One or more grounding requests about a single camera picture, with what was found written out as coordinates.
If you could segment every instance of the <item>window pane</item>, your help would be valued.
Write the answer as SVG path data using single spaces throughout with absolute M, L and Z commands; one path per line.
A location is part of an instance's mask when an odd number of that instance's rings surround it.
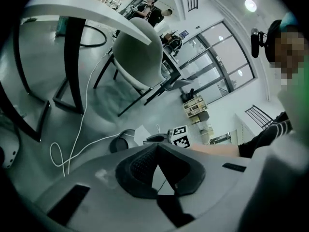
M 212 68 L 211 70 L 207 71 L 206 73 L 200 75 L 198 78 L 194 79 L 193 83 L 184 86 L 183 90 L 185 92 L 190 92 L 190 89 L 197 90 L 201 87 L 204 87 L 208 83 L 212 82 L 213 80 L 220 77 L 220 74 L 218 73 L 216 68 Z
M 225 95 L 228 94 L 227 87 L 225 85 L 225 81 L 221 80 L 217 82 L 216 84 L 208 87 L 205 90 L 202 90 L 198 93 L 200 96 L 202 96 L 203 100 L 206 104 L 209 104 Z
M 231 74 L 230 79 L 234 88 L 238 88 L 239 86 L 253 79 L 249 65 L 246 65 L 245 67 Z
M 183 77 L 188 78 L 192 76 L 193 74 L 201 71 L 205 67 L 212 64 L 211 58 L 208 56 L 207 53 L 199 57 L 194 62 L 190 63 L 188 66 L 186 66 L 184 69 L 182 69 Z
M 247 60 L 234 37 L 222 41 L 220 44 L 214 46 L 213 49 L 224 64 L 227 73 L 231 73 L 247 63 Z
M 197 54 L 204 51 L 206 48 L 202 45 L 202 43 L 196 39 L 193 38 L 183 44 L 182 48 L 179 50 L 176 59 L 179 60 L 178 64 L 179 66 L 183 65 L 190 59 L 194 58 Z
M 202 35 L 210 45 L 214 45 L 219 41 L 223 41 L 226 37 L 230 36 L 231 33 L 223 23 L 220 23 L 206 30 Z

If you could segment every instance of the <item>black cable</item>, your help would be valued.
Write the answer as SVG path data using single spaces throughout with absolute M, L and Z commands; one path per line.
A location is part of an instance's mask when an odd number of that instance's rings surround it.
M 85 25 L 85 27 L 98 31 L 99 33 L 101 33 L 104 36 L 105 40 L 104 40 L 103 43 L 100 43 L 100 44 L 82 44 L 82 43 L 80 43 L 79 44 L 80 46 L 83 46 L 83 47 L 99 47 L 99 46 L 105 45 L 105 43 L 107 42 L 107 37 L 106 37 L 105 33 L 103 33 L 101 30 L 99 30 L 95 27 L 89 26 L 89 25 Z
M 158 190 L 158 192 L 162 189 L 162 187 L 164 186 L 165 182 L 167 181 L 167 179 L 165 179 L 165 181 L 163 182 L 162 186 L 160 187 L 160 189 Z

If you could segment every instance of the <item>white table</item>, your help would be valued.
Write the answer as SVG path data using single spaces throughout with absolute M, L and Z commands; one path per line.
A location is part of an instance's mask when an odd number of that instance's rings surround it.
M 79 114 L 84 114 L 84 108 L 79 90 L 78 55 L 80 40 L 86 19 L 119 29 L 147 45 L 151 43 L 151 41 L 126 18 L 108 7 L 106 4 L 97 0 L 31 0 L 25 6 L 24 13 L 21 18 L 38 15 L 60 15 L 69 17 L 64 47 L 66 78 L 57 90 L 53 100 L 57 107 Z M 44 118 L 50 107 L 50 103 L 49 101 L 36 95 L 27 83 L 19 53 L 19 24 L 17 24 L 14 28 L 13 46 L 16 66 L 24 88 L 29 95 L 44 103 L 44 109 L 38 121 L 37 128 L 34 130 L 14 109 L 5 94 L 1 83 L 0 95 L 2 96 L 2 100 L 0 108 L 7 115 L 7 117 L 11 119 L 16 126 L 18 126 L 18 128 L 34 140 L 40 142 Z M 70 84 L 75 106 L 61 101 L 63 90 L 67 86 L 67 83 Z

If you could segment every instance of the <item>white cable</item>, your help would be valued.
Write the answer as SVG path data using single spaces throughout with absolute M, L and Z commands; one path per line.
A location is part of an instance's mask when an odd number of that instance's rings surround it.
M 99 62 L 96 64 L 96 66 L 94 67 L 93 71 L 92 71 L 91 74 L 90 74 L 90 77 L 89 77 L 89 80 L 88 80 L 88 83 L 87 83 L 87 88 L 86 88 L 86 108 L 85 108 L 84 115 L 83 115 L 82 121 L 81 121 L 81 125 L 80 125 L 80 127 L 79 127 L 79 131 L 78 131 L 77 137 L 76 137 L 76 139 L 75 139 L 75 142 L 74 142 L 74 145 L 73 145 L 73 148 L 72 148 L 72 151 L 71 151 L 71 154 L 70 154 L 69 159 L 67 159 L 65 162 L 63 161 L 62 151 L 61 151 L 61 148 L 60 148 L 60 146 L 59 146 L 58 143 L 53 142 L 53 143 L 50 145 L 50 147 L 49 147 L 50 158 L 51 158 L 53 164 L 54 164 L 56 167 L 61 167 L 61 166 L 62 166 L 62 171 L 63 171 L 64 177 L 66 176 L 66 175 L 65 175 L 65 172 L 64 172 L 64 164 L 65 164 L 66 162 L 69 162 L 69 164 L 68 164 L 68 165 L 69 165 L 69 166 L 68 166 L 68 174 L 70 174 L 70 162 L 71 162 L 71 159 L 73 159 L 73 158 L 77 157 L 78 155 L 80 155 L 84 149 L 86 149 L 88 146 L 90 146 L 90 145 L 92 145 L 92 144 L 94 144 L 94 143 L 97 143 L 97 142 L 99 142 L 99 141 L 101 141 L 101 140 L 104 140 L 104 139 L 107 139 L 107 138 L 110 138 L 110 137 L 115 137 L 115 136 L 118 136 L 118 135 L 119 135 L 119 134 L 116 134 L 116 135 L 113 135 L 113 136 L 104 137 L 104 138 L 101 138 L 101 139 L 99 139 L 99 140 L 96 140 L 96 141 L 94 141 L 94 142 L 92 142 L 92 143 L 89 143 L 89 144 L 86 145 L 78 154 L 76 154 L 75 156 L 72 157 L 73 151 L 74 151 L 74 149 L 75 149 L 76 142 L 77 142 L 77 140 L 78 140 L 79 134 L 81 133 L 81 129 L 82 129 L 82 125 L 83 125 L 84 116 L 85 116 L 85 114 L 86 114 L 87 107 L 88 107 L 88 87 L 89 87 L 89 83 L 90 83 L 90 80 L 91 80 L 92 73 L 96 70 L 98 64 L 99 64 L 99 63 L 101 62 L 101 60 L 108 54 L 108 52 L 105 53 L 103 57 L 101 57 L 101 59 L 100 59 Z M 60 165 L 57 165 L 57 164 L 54 162 L 54 159 L 53 159 L 53 157 L 52 157 L 52 146 L 53 146 L 53 145 L 57 145 L 57 147 L 58 147 L 58 149 L 59 149 L 59 151 L 60 151 L 61 162 L 62 162 Z

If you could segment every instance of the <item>person's arm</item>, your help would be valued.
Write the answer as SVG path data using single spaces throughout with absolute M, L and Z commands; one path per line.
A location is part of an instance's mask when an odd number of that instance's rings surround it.
M 142 15 L 144 17 L 146 17 L 149 12 L 150 12 L 150 7 L 146 8 L 143 12 L 136 11 L 136 13 L 138 13 L 139 15 Z
M 237 145 L 198 145 L 193 144 L 192 150 L 204 152 L 211 155 L 220 155 L 226 157 L 240 157 Z

